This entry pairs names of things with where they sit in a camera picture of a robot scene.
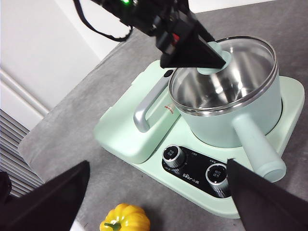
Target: pumpkin stem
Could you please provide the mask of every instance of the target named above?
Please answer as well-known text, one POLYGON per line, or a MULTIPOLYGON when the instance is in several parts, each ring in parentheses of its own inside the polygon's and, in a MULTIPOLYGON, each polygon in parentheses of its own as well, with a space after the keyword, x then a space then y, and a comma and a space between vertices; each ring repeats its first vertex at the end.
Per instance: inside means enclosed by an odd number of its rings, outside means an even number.
POLYGON ((104 225, 111 227, 113 231, 119 231, 121 228, 120 223, 116 223, 116 224, 104 223, 104 225))

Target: control knob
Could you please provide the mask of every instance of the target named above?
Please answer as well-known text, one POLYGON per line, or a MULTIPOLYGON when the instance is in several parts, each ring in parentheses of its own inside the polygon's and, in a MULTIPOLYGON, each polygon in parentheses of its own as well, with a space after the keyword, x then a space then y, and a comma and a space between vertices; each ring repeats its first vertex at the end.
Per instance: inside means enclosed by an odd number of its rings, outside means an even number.
POLYGON ((171 168, 181 166, 185 161, 185 153, 176 145, 168 146, 163 152, 164 162, 171 168))
POLYGON ((219 197, 229 196, 227 167, 224 164, 210 165, 205 172, 205 178, 219 197))

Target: gray tabletop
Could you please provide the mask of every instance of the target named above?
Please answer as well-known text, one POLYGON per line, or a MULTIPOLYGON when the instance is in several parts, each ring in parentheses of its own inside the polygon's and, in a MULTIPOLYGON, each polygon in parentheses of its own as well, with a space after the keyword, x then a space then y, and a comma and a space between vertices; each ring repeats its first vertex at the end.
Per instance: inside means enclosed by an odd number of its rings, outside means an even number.
MULTIPOLYGON (((251 35, 275 48, 280 74, 308 88, 308 1, 278 0, 199 13, 216 39, 251 35)), ((92 131, 101 115, 160 52, 135 30, 78 84, 21 142, 19 152, 44 180, 82 160, 91 177, 77 215, 86 230, 97 230, 107 212, 125 202, 143 207, 151 230, 244 230, 241 221, 214 216, 105 151, 92 131)), ((278 185, 308 201, 308 105, 282 156, 287 175, 278 185)))

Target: black cable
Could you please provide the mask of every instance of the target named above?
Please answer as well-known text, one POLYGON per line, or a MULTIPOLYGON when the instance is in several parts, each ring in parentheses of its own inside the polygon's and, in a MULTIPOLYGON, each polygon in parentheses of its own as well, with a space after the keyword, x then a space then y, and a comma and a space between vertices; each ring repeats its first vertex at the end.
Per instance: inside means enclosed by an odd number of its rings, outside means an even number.
POLYGON ((126 41, 130 35, 131 35, 131 32, 133 30, 133 27, 132 26, 129 26, 130 27, 130 30, 129 30, 129 33, 127 35, 125 35, 125 37, 121 37, 121 38, 115 38, 113 37, 112 35, 108 35, 108 34, 105 34, 103 32, 100 32, 98 30, 96 30, 94 27, 92 27, 92 25, 87 21, 85 15, 83 14, 83 11, 82 11, 82 7, 81 7, 81 4, 80 4, 80 1, 79 0, 73 0, 74 1, 74 5, 75 5, 75 8, 77 10, 77 13, 78 13, 78 16, 80 18, 80 20, 83 22, 84 25, 86 25, 89 29, 93 30, 94 32, 100 34, 100 35, 103 35, 105 36, 106 38, 108 39, 111 39, 113 41, 116 41, 116 42, 123 42, 123 41, 126 41))

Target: stainless steel pot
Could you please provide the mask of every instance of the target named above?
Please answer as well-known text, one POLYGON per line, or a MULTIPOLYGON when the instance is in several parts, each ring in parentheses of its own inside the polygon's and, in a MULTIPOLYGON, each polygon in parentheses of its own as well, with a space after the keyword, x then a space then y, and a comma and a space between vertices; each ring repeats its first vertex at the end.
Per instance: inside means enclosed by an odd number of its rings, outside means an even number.
POLYGON ((220 70, 178 68, 170 96, 197 138, 216 147, 243 146, 254 171, 277 181, 286 166, 264 136, 282 111, 276 53, 249 36, 218 44, 220 53, 231 54, 227 64, 220 70))

